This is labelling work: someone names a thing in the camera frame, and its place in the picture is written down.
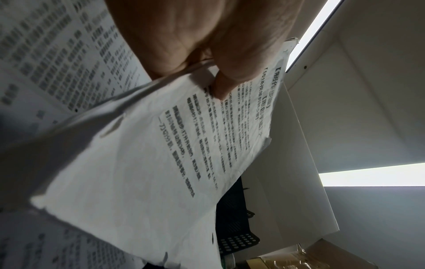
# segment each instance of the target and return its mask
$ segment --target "sheet of paper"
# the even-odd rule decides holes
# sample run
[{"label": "sheet of paper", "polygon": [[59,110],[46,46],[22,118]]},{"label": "sheet of paper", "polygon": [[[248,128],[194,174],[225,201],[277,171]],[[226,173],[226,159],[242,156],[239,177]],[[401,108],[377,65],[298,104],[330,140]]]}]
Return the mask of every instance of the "sheet of paper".
[{"label": "sheet of paper", "polygon": [[[218,69],[206,62],[10,149],[1,166],[14,179],[6,182],[20,186],[12,199],[161,264],[269,143],[282,67],[296,43],[285,42],[225,101],[209,94]],[[13,168],[17,160],[24,171]]]},{"label": "sheet of paper", "polygon": [[0,148],[150,81],[103,0],[2,1],[0,26]]},{"label": "sheet of paper", "polygon": [[74,229],[23,213],[0,213],[2,269],[142,269],[141,258]]}]

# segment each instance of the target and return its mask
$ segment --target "paper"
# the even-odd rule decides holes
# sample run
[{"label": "paper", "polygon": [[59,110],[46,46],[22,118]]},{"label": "paper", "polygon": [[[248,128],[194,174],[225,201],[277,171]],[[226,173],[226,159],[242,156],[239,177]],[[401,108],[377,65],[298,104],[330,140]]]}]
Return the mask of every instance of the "paper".
[{"label": "paper", "polygon": [[10,149],[1,166],[13,180],[4,184],[19,190],[3,197],[161,264],[269,143],[282,67],[296,43],[285,42],[225,101],[209,93],[218,69],[206,62]]},{"label": "paper", "polygon": [[141,258],[36,215],[0,213],[2,269],[142,269]]},{"label": "paper", "polygon": [[103,0],[0,3],[0,148],[150,81]]}]

